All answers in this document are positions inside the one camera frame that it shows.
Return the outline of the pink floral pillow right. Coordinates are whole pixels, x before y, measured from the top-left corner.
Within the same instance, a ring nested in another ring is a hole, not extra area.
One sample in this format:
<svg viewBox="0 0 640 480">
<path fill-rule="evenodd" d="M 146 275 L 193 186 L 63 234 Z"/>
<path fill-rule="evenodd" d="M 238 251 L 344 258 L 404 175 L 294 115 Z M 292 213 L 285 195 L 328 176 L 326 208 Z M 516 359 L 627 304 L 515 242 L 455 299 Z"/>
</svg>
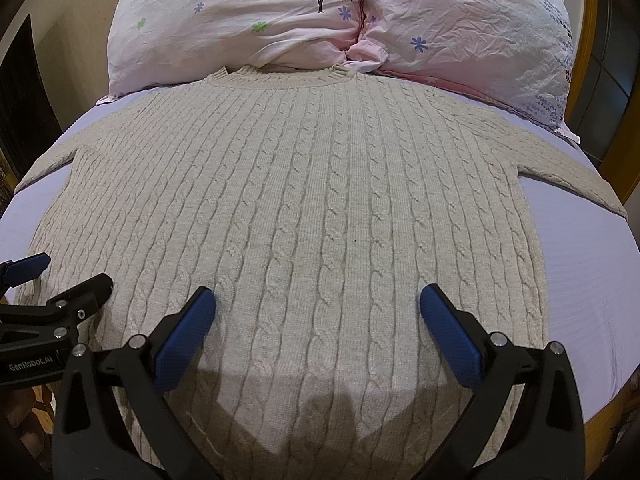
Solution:
<svg viewBox="0 0 640 480">
<path fill-rule="evenodd" d="M 347 62 L 561 128 L 575 51 L 564 0 L 363 0 Z"/>
</svg>

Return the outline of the wooden framed glass door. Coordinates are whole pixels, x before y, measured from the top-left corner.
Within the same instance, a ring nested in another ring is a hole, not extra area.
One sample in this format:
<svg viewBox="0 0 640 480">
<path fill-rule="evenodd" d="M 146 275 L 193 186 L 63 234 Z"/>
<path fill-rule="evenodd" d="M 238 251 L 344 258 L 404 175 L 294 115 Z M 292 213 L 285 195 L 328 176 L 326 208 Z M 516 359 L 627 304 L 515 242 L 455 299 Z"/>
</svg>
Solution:
<svg viewBox="0 0 640 480">
<path fill-rule="evenodd" d="M 639 184 L 639 0 L 584 0 L 565 119 L 625 203 Z"/>
</svg>

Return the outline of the pink floral pillow with tree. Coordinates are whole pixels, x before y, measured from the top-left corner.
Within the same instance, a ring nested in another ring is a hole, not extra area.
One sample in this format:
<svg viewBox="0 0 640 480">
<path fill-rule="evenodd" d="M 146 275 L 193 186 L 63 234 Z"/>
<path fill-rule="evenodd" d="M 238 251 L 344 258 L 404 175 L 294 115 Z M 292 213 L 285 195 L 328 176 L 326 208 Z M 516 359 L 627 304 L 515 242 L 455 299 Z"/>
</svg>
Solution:
<svg viewBox="0 0 640 480">
<path fill-rule="evenodd" d="M 118 0 L 108 92 L 182 84 L 221 67 L 343 64 L 361 24 L 361 0 Z"/>
</svg>

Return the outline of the beige cable knit sweater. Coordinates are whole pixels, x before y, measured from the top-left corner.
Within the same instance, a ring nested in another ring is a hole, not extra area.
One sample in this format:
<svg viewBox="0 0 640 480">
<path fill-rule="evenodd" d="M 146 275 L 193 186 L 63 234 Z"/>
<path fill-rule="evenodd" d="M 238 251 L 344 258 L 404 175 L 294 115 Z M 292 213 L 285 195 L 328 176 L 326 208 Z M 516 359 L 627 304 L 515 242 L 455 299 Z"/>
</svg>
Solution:
<svg viewBox="0 0 640 480">
<path fill-rule="evenodd" d="M 543 347 L 544 258 L 518 180 L 625 217 L 593 170 L 491 108 L 332 67 L 243 67 L 157 90 L 69 136 L 30 242 L 47 299 L 114 289 L 96 349 L 149 333 L 205 286 L 216 321 L 170 407 L 230 479 L 408 479 L 469 399 L 416 300 L 437 284 L 486 330 Z"/>
</svg>

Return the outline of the wooden bed frame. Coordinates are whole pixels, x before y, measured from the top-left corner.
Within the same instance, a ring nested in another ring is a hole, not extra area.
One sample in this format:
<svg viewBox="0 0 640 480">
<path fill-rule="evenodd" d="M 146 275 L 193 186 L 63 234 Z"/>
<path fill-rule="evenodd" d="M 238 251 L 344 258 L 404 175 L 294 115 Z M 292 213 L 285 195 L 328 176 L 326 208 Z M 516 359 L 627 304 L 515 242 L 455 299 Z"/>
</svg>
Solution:
<svg viewBox="0 0 640 480">
<path fill-rule="evenodd" d="M 586 477 L 602 463 L 608 445 L 616 436 L 623 416 L 639 405 L 639 369 L 636 368 L 626 384 L 609 404 L 598 411 L 585 424 Z"/>
</svg>

